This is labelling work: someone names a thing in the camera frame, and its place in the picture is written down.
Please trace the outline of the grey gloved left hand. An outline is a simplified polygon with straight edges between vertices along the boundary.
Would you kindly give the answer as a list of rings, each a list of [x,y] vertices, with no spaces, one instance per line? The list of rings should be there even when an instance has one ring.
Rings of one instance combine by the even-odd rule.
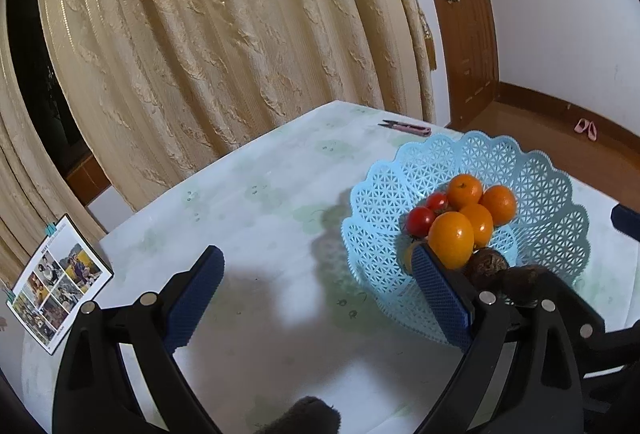
[[[259,430],[262,434],[337,434],[341,415],[322,399],[303,397],[280,418]]]

